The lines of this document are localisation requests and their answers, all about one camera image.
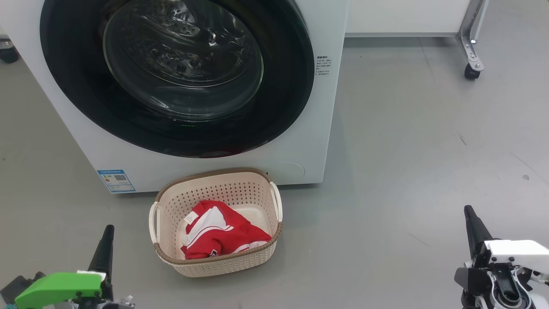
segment black door rim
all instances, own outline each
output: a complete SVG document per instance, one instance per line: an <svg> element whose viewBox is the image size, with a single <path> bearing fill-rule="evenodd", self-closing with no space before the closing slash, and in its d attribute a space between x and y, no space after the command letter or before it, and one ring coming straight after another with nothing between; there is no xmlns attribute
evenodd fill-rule
<svg viewBox="0 0 549 309"><path fill-rule="evenodd" d="M134 145L194 158L255 149L286 131L307 104L315 69L311 42L291 0L209 1L248 27L264 62L254 97L223 118L190 122L166 117L139 103L116 82L101 41L116 0L45 0L40 31L46 63L61 90L85 116Z"/></svg>

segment white washing machine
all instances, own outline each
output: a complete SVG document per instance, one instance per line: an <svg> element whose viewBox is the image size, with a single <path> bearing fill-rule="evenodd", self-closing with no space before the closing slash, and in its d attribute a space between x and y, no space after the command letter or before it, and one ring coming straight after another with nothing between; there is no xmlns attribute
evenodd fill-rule
<svg viewBox="0 0 549 309"><path fill-rule="evenodd" d="M320 183L349 0L0 0L112 193L232 167Z"/></svg>

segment laundry basket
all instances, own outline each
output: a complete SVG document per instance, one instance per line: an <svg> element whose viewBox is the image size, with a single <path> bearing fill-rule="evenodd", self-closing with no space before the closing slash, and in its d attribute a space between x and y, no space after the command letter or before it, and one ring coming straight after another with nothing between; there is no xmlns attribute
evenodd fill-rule
<svg viewBox="0 0 549 309"><path fill-rule="evenodd" d="M271 241L229 255L185 260L181 239L187 223L183 219L204 200L229 205L268 233ZM273 255L282 231L280 193L267 174L252 168L182 178L165 186L156 196L150 208L149 231L158 256L182 275L207 277L241 271L261 265Z"/></svg>

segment red and white garment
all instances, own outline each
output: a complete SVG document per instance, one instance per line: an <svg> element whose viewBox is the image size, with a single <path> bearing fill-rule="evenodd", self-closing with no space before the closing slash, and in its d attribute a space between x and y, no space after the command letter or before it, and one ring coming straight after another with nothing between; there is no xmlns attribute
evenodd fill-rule
<svg viewBox="0 0 549 309"><path fill-rule="evenodd" d="M223 202L202 201L185 217L185 259L214 257L262 246L271 237Z"/></svg>

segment metal table leg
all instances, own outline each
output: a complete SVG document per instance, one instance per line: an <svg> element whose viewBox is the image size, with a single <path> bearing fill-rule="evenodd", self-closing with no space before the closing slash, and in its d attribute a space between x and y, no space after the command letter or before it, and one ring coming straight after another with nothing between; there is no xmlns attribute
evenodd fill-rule
<svg viewBox="0 0 549 309"><path fill-rule="evenodd" d="M480 72L484 70L484 66L475 52L473 43L477 42L478 30L480 29L480 23L486 8L486 6L484 6L483 10L485 2L486 0L470 1L460 31L456 36L461 50L465 54L465 57L467 57L467 61L469 61L469 64L467 64L465 68L465 78L470 80L477 79L480 76Z"/></svg>

